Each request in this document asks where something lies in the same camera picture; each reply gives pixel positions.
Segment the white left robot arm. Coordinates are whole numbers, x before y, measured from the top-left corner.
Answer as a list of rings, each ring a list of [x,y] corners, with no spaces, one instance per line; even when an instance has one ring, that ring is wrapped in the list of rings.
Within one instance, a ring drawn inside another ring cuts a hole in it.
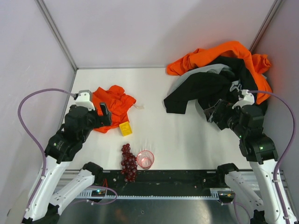
[[[111,112],[100,103],[102,115],[97,109],[72,105],[64,123],[49,139],[44,151],[45,164],[25,210],[24,224],[56,224],[71,201],[84,189],[103,180],[103,168],[93,162],[86,163],[79,174],[54,193],[65,170],[95,128],[111,125]]]

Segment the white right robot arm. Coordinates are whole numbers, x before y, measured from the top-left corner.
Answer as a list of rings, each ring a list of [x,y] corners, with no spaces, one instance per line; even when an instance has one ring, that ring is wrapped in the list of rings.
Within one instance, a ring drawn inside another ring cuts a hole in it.
[[[233,163],[217,167],[221,180],[239,198],[251,224],[297,224],[279,176],[278,153],[273,140],[263,132],[263,112],[256,105],[234,106],[219,100],[212,108],[209,122],[221,130],[229,128],[239,138],[239,149],[256,177],[260,195],[243,180]]]

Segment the black cloth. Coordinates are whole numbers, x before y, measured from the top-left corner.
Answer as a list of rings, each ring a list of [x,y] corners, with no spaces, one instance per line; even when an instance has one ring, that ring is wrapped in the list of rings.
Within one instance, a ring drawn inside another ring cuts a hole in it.
[[[208,65],[218,63],[232,68],[235,78],[226,71],[220,74],[192,74],[164,99],[166,112],[185,114],[190,100],[197,100],[203,110],[215,106],[220,99],[234,104],[238,101],[239,91],[257,90],[257,84],[243,59],[219,56]]]

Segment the small orange drawstring cloth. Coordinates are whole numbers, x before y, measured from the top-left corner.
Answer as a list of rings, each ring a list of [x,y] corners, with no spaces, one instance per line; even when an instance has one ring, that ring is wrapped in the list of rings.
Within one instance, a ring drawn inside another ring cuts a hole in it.
[[[144,109],[144,106],[137,105],[136,99],[127,95],[125,90],[118,85],[113,85],[108,90],[99,87],[93,92],[92,102],[99,115],[103,115],[100,109],[100,103],[105,103],[111,112],[112,124],[110,126],[94,129],[94,131],[100,133],[107,133],[110,129],[118,128],[120,124],[129,122],[127,113],[131,107],[134,106],[136,109]]]

